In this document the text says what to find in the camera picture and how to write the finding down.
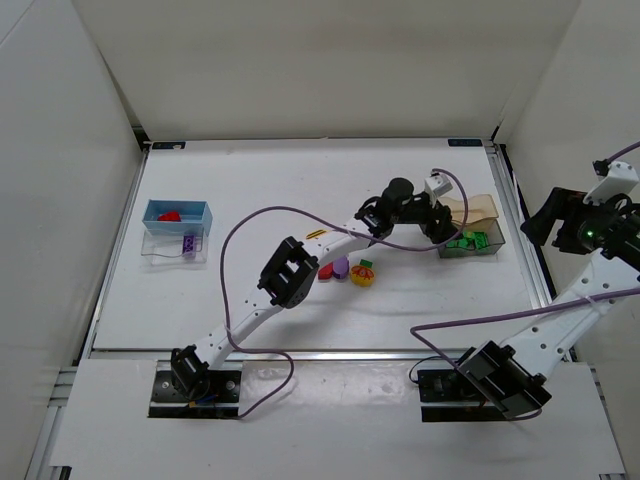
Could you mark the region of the green stepped lego block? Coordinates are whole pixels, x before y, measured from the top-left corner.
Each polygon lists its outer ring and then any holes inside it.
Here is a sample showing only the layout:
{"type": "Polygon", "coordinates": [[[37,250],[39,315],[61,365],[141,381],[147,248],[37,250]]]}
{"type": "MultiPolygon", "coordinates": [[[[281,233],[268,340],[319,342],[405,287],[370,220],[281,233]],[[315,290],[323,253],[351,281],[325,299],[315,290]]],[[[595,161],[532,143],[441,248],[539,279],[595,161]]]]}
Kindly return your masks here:
{"type": "Polygon", "coordinates": [[[490,246],[485,232],[465,232],[461,240],[465,242],[465,250],[479,251],[490,246]]]}

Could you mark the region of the yellow orange printed lego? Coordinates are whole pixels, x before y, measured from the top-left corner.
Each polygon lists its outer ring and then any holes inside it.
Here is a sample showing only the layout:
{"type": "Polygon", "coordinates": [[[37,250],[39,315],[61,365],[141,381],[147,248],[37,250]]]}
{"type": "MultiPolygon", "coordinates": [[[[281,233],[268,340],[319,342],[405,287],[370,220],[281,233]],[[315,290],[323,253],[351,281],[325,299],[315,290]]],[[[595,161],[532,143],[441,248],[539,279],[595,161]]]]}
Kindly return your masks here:
{"type": "Polygon", "coordinates": [[[370,267],[356,265],[351,268],[349,278],[357,286],[369,287],[375,281],[375,272],[370,267]]]}

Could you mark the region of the yellow black striped lego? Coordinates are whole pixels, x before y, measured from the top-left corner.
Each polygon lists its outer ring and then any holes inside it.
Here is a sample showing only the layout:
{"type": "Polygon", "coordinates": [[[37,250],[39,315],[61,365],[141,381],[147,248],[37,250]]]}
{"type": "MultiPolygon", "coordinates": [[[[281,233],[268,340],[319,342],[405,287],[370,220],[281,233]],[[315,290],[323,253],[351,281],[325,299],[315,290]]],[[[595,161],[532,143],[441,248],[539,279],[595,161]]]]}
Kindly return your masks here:
{"type": "Polygon", "coordinates": [[[327,231],[326,231],[326,230],[324,230],[324,229],[319,229],[319,230],[315,230],[315,231],[313,231],[313,232],[310,232],[309,234],[307,234],[307,235],[306,235],[306,237],[305,237],[305,238],[306,238],[306,239],[314,239],[314,238],[317,238],[317,237],[319,237],[319,236],[322,236],[322,235],[324,235],[324,234],[326,234],[326,233],[327,233],[327,231]]]}

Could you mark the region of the red rounded lego brick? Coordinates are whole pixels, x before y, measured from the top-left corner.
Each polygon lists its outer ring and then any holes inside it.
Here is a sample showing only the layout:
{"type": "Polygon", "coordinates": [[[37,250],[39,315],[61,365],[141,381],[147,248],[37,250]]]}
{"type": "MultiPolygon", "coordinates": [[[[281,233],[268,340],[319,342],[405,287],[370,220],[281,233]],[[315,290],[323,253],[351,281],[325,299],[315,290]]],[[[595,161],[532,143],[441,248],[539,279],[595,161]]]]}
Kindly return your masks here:
{"type": "Polygon", "coordinates": [[[181,222],[181,215],[177,211],[169,211],[158,216],[159,222],[181,222]]]}

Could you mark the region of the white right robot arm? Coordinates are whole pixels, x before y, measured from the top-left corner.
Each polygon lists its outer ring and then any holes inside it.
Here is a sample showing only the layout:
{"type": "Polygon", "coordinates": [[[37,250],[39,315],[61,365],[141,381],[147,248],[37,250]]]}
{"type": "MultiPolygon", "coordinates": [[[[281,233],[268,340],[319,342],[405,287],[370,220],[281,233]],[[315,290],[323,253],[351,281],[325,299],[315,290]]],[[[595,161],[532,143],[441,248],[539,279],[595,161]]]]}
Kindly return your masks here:
{"type": "Polygon", "coordinates": [[[458,373],[507,419],[541,410],[551,398],[544,384],[565,353],[617,300],[639,292],[639,206],[629,195],[595,202],[556,187],[521,230],[534,245],[554,234],[553,247],[588,262],[530,325],[460,359],[458,373]]]}

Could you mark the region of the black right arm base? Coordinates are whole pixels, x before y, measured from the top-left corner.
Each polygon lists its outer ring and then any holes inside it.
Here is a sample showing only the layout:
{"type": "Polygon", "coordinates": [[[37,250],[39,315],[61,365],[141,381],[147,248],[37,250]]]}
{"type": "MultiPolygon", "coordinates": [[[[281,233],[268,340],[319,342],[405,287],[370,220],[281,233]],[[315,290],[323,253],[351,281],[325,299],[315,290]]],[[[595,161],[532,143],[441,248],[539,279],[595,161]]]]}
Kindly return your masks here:
{"type": "Polygon", "coordinates": [[[409,380],[418,387],[423,423],[506,421],[504,415],[453,369],[414,365],[409,380]]]}

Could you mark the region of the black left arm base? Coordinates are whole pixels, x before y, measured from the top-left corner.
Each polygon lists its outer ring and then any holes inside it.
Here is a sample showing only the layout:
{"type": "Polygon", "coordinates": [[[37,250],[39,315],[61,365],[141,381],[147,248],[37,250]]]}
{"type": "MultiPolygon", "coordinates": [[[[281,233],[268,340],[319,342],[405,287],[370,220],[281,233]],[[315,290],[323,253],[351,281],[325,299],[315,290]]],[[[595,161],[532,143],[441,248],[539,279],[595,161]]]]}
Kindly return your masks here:
{"type": "Polygon", "coordinates": [[[242,370],[209,370],[194,394],[183,394],[169,365],[156,368],[147,416],[153,419],[222,420],[239,413],[242,370]]]}

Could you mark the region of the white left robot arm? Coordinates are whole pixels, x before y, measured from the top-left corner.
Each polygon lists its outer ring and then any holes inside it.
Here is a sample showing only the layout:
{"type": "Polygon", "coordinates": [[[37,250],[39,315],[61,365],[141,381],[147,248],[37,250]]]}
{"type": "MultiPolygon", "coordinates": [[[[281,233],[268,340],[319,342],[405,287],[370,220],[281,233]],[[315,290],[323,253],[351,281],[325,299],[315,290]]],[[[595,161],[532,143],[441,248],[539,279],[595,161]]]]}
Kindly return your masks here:
{"type": "Polygon", "coordinates": [[[416,225],[430,240],[432,249],[456,239],[449,207],[441,197],[461,182],[450,172],[434,169],[424,189],[415,192],[405,178],[392,179],[383,192],[366,200],[352,218],[341,225],[322,220],[325,233],[311,239],[285,238],[262,268],[255,289],[237,309],[225,311],[220,330],[194,344],[175,349],[170,371],[173,388],[189,401],[213,392],[210,373],[220,367],[241,342],[270,317],[293,309],[308,296],[319,270],[351,253],[374,245],[386,245],[397,225],[416,225]]]}

